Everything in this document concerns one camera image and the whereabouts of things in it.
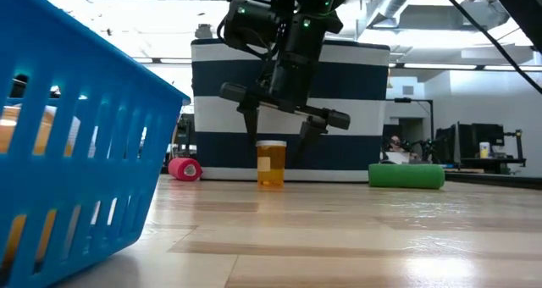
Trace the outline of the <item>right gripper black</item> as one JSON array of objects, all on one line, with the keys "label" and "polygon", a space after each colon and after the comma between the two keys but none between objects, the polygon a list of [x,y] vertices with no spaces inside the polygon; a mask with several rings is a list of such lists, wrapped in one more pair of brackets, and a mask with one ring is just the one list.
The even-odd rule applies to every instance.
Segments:
[{"label": "right gripper black", "polygon": [[293,54],[279,56],[273,72],[262,75],[257,89],[225,82],[219,96],[237,102],[237,111],[243,115],[249,143],[257,141],[257,124],[261,106],[306,117],[301,124],[300,142],[295,163],[300,163],[307,147],[328,133],[327,127],[347,130],[350,116],[329,108],[315,108],[307,104],[312,80],[318,66],[317,58],[304,58]]}]

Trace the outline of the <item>red bandage roll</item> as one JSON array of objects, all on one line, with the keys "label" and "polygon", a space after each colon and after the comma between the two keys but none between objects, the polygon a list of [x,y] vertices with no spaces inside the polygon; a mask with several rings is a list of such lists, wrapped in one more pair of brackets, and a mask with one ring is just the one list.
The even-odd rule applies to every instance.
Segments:
[{"label": "red bandage roll", "polygon": [[202,167],[194,158],[173,158],[168,172],[177,180],[195,181],[201,177]]}]

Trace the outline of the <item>green bandage roll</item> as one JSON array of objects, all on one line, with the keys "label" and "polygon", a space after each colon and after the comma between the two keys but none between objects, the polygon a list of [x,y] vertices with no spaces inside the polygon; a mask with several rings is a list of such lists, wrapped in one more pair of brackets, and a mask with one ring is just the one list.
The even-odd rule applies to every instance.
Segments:
[{"label": "green bandage roll", "polygon": [[384,164],[368,167],[371,187],[439,190],[445,183],[445,172],[436,164]]}]

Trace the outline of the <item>navy white striped fabric bin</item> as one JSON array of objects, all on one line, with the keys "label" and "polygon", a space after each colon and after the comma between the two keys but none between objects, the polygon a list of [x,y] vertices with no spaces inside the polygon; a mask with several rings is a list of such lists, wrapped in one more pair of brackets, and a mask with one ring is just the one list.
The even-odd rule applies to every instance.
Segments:
[{"label": "navy white striped fabric bin", "polygon": [[[328,128],[300,157],[304,118],[272,108],[259,110],[257,137],[284,141],[289,181],[365,182],[379,161],[390,49],[359,42],[324,42],[308,105],[348,114],[348,130]],[[263,69],[255,56],[217,39],[191,43],[196,158],[205,180],[255,180],[257,149],[250,144],[236,102],[219,97],[225,82],[252,88]]]}]

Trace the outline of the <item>blue plastic slotted basket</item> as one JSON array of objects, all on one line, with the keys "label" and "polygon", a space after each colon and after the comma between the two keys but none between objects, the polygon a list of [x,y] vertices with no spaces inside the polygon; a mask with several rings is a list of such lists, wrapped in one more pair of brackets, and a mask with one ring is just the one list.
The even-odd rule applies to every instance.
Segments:
[{"label": "blue plastic slotted basket", "polygon": [[[0,0],[0,118],[17,75],[28,82],[8,151],[0,153],[0,288],[38,288],[139,239],[189,99],[48,0]],[[54,120],[45,152],[35,155],[46,111]],[[14,262],[3,269],[12,221],[22,214]]]}]

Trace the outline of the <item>black background equipment rack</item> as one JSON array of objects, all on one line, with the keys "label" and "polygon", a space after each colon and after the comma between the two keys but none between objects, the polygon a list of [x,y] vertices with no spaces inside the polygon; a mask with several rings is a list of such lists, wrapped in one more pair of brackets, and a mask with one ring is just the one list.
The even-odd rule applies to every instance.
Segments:
[{"label": "black background equipment rack", "polygon": [[169,158],[196,158],[195,115],[181,114],[169,146]]}]

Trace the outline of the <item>person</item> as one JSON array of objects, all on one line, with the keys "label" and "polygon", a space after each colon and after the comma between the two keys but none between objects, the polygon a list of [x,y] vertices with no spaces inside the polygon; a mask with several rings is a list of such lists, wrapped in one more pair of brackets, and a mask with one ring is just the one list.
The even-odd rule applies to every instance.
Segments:
[{"label": "person", "polygon": [[392,136],[389,140],[389,152],[411,152],[412,144],[408,141],[403,141],[399,136]]}]

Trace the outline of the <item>black computer monitor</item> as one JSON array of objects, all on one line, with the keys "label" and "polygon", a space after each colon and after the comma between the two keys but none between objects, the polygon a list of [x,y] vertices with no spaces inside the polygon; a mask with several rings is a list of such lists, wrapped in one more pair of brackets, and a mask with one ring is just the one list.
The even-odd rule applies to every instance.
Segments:
[{"label": "black computer monitor", "polygon": [[436,163],[457,163],[456,125],[435,132],[433,158]]},{"label": "black computer monitor", "polygon": [[491,147],[505,146],[503,125],[459,124],[458,136],[461,158],[478,158],[480,142],[488,142]]}]

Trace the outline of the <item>grey ceiling ventilation box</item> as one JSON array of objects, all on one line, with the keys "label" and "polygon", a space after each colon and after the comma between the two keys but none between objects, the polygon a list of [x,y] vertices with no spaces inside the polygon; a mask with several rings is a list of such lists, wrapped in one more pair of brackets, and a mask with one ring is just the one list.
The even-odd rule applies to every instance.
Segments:
[{"label": "grey ceiling ventilation box", "polygon": [[[487,3],[461,3],[461,7],[486,30],[506,23],[508,13]],[[454,6],[411,5],[401,14],[398,28],[405,30],[475,30]]]}]

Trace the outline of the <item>black desk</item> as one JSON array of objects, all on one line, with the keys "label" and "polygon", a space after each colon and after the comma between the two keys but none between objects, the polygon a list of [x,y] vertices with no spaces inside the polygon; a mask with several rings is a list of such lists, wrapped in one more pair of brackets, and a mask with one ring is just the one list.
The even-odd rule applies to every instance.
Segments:
[{"label": "black desk", "polygon": [[482,169],[486,174],[510,174],[509,164],[526,165],[526,158],[462,158],[460,165],[465,169]]}]

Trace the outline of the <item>black background table edge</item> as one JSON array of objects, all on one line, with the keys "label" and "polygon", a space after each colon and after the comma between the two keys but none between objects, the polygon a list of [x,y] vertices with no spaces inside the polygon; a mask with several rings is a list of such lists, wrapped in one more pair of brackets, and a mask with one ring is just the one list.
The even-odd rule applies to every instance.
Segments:
[{"label": "black background table edge", "polygon": [[542,191],[542,177],[446,172],[446,181]]}]

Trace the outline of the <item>black clamp stand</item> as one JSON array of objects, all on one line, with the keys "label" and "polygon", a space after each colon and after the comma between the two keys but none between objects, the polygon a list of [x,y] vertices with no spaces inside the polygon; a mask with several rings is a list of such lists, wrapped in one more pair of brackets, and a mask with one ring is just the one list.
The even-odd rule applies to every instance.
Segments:
[{"label": "black clamp stand", "polygon": [[523,131],[515,130],[505,132],[504,136],[514,137],[516,139],[517,157],[511,160],[511,163],[517,163],[520,167],[526,166],[526,158],[523,156]]}]

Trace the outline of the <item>black metal frame stand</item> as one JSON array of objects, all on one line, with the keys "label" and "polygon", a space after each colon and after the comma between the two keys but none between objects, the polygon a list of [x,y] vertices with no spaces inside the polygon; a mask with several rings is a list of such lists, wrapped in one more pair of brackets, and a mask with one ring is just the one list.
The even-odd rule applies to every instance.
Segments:
[{"label": "black metal frame stand", "polygon": [[[429,151],[430,146],[435,142],[434,134],[434,102],[429,99],[412,99],[410,97],[396,97],[393,98],[392,101],[394,103],[416,103],[420,108],[422,108],[426,113],[429,114],[429,132],[430,136],[427,139],[419,140],[416,142],[413,142],[413,145],[418,144],[422,151]],[[422,105],[422,102],[425,102],[429,105],[429,110],[425,109]]]}]

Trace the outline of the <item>silver ceiling duct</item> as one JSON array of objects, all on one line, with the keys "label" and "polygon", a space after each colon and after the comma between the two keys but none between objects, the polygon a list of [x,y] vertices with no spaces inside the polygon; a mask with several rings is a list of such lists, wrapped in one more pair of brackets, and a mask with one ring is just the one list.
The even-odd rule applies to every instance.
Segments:
[{"label": "silver ceiling duct", "polygon": [[368,4],[368,28],[396,28],[410,0],[374,0]]}]

